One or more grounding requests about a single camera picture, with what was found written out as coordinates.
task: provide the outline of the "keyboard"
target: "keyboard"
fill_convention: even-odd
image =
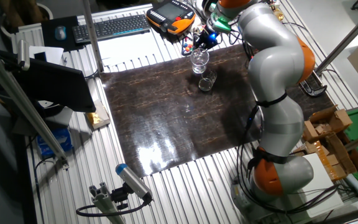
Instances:
[[[124,37],[127,35],[150,32],[150,25],[145,15],[127,16],[94,24],[98,40]],[[73,27],[77,44],[91,42],[86,25]]]

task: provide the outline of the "computer monitor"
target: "computer monitor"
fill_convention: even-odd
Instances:
[[[17,63],[16,54],[0,50],[0,56]],[[33,101],[50,101],[78,112],[96,111],[88,84],[80,70],[30,59],[28,71],[13,72],[13,75]]]

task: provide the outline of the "glass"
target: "glass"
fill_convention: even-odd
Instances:
[[[190,60],[193,64],[193,72],[195,74],[202,74],[206,70],[209,53],[205,49],[196,49],[191,53]]]
[[[212,89],[212,86],[215,83],[216,77],[218,74],[214,70],[210,70],[207,72],[204,72],[201,75],[201,80],[198,83],[198,88],[203,91],[210,91]]]

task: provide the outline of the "computer mouse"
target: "computer mouse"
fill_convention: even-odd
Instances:
[[[57,40],[65,40],[66,39],[66,27],[65,26],[56,27],[55,38]]]

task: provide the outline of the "mouse pad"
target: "mouse pad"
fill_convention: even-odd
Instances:
[[[80,50],[84,48],[83,44],[76,44],[74,41],[74,34],[72,27],[78,26],[78,21],[76,16],[64,17],[60,19],[52,19],[46,22],[41,23],[42,25],[42,35],[44,37],[44,45],[46,47],[61,47],[64,49],[64,52],[71,50]],[[66,27],[66,39],[57,40],[55,38],[55,29],[58,26]]]

